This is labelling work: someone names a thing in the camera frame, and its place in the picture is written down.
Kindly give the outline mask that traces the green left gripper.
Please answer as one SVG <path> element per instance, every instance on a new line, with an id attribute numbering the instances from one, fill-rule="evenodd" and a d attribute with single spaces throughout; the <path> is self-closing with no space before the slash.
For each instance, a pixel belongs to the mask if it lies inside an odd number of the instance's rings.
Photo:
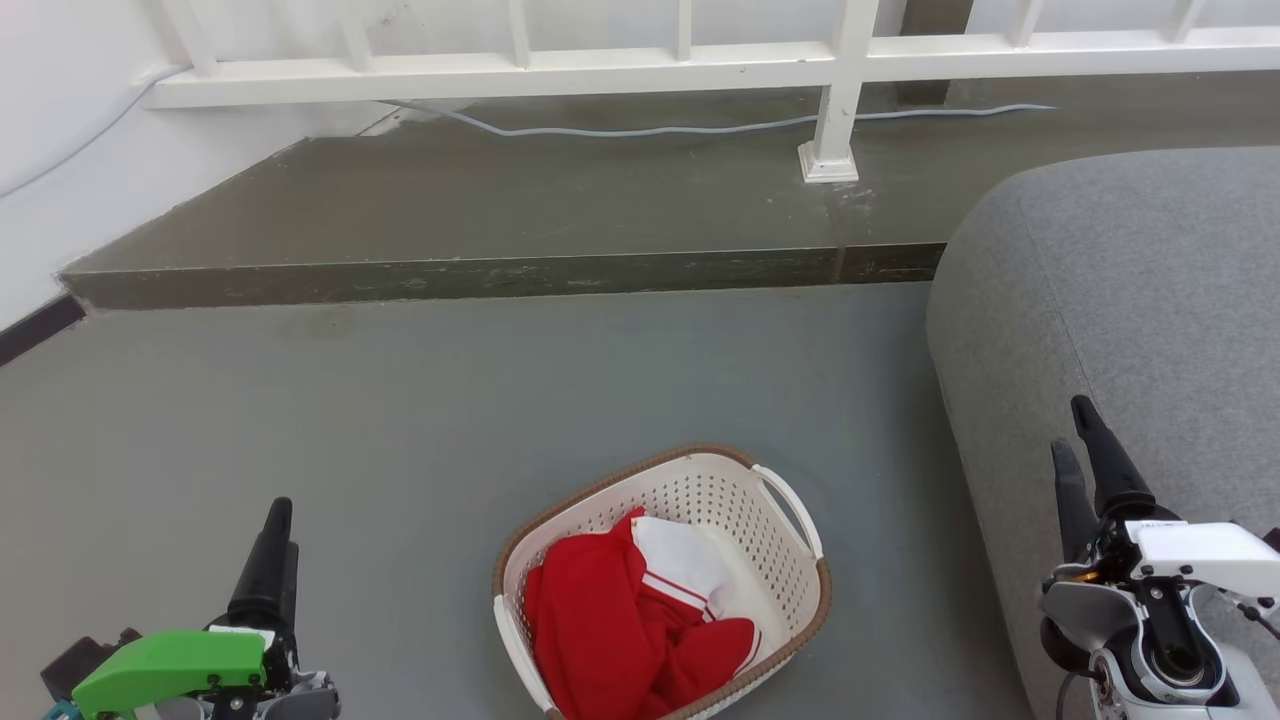
<path id="1" fill-rule="evenodd" d="M 261 719 L 298 670 L 285 633 L 298 589 L 292 514 L 291 498 L 273 500 L 228 602 L 233 626 L 159 632 L 122 646 L 73 688 L 79 715 L 133 719 L 146 705 L 195 700 L 207 719 Z"/>

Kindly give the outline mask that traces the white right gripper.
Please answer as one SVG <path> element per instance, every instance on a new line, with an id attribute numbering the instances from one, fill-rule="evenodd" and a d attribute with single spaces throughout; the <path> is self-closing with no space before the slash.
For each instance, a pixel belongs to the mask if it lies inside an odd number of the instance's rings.
<path id="1" fill-rule="evenodd" d="M 1231 521 L 1190 523 L 1155 496 L 1092 400 L 1071 397 L 1076 434 L 1094 479 L 1093 507 L 1076 455 L 1065 438 L 1051 443 L 1053 491 L 1066 582 L 1135 593 L 1142 580 L 1178 589 L 1207 585 L 1234 603 L 1275 603 L 1277 550 Z"/>

